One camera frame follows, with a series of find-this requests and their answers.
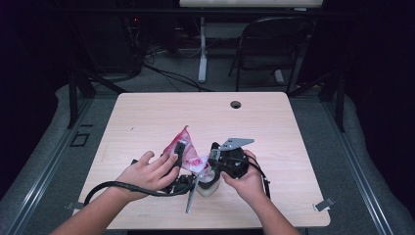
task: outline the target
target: hand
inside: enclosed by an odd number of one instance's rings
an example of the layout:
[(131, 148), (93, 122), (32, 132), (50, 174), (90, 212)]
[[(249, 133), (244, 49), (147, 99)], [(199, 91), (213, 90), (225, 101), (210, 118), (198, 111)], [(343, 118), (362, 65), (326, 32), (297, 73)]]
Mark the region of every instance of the hand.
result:
[[(178, 156), (176, 154), (171, 157), (163, 154), (157, 160), (149, 164), (150, 158), (155, 154), (152, 151), (146, 152), (141, 159), (129, 166), (116, 181), (129, 183), (138, 187), (159, 191), (168, 186), (179, 174), (179, 167), (176, 166), (168, 175), (168, 171), (173, 167)], [(143, 199), (147, 194), (139, 192), (130, 192), (127, 189), (116, 188), (121, 192), (126, 202)]]
[[(244, 150), (244, 153), (247, 156), (256, 159), (255, 155), (251, 151)], [(256, 165), (256, 162), (253, 159), (249, 159), (251, 163)], [(263, 191), (262, 176), (259, 171), (251, 165), (248, 168), (248, 172), (239, 179), (232, 178), (224, 171), (222, 171), (221, 175), (225, 182), (232, 186), (238, 195), (249, 205), (254, 202), (254, 200), (258, 200), (258, 197), (266, 197)]]

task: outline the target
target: wooden table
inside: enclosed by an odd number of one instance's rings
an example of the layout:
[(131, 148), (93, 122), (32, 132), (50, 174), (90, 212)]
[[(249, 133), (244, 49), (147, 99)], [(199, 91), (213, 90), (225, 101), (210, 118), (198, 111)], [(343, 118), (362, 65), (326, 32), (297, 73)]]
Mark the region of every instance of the wooden table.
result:
[[(241, 103), (240, 109), (230, 106)], [(330, 223), (289, 100), (280, 92), (125, 93), (115, 104), (95, 160), (79, 197), (83, 202), (96, 185), (116, 179), (135, 158), (152, 150), (161, 154), (185, 125), (200, 156), (212, 142), (252, 138), (245, 147), (256, 154), (270, 180), (271, 199), (295, 227)], [(129, 204), (110, 229), (258, 228), (260, 222), (235, 190), (220, 179), (210, 197), (197, 193), (190, 213), (188, 194), (147, 197)]]

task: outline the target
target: table leg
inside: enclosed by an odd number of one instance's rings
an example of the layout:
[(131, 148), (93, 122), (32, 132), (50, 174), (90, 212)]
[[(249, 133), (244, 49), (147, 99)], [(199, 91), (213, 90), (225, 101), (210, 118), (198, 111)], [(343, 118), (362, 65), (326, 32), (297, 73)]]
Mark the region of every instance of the table leg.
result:
[(199, 65), (199, 82), (205, 83), (207, 81), (207, 39), (205, 35), (205, 18), (201, 18), (201, 63)]

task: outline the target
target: crumpled paper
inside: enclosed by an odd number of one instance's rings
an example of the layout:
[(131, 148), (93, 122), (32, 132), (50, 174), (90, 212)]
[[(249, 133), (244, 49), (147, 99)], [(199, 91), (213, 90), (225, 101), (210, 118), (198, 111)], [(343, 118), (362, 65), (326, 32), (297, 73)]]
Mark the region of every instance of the crumpled paper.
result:
[(174, 137), (173, 141), (165, 147), (163, 153), (171, 156), (174, 154), (174, 149), (178, 142), (186, 143), (182, 157), (182, 168), (194, 173), (199, 173), (207, 166), (208, 156), (198, 156), (198, 153), (193, 146), (192, 139), (190, 138), (190, 134), (187, 132), (187, 127), (188, 126), (186, 125), (183, 130)]

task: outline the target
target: chair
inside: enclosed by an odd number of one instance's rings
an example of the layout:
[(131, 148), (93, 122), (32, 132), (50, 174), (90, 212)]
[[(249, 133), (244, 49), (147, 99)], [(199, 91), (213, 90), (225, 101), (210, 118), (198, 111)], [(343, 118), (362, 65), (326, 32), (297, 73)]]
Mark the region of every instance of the chair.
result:
[(237, 68), (236, 91), (239, 91), (241, 70), (291, 70), (286, 93), (289, 92), (299, 56), (300, 44), (312, 32), (313, 23), (307, 18), (262, 18), (244, 29), (231, 70)]

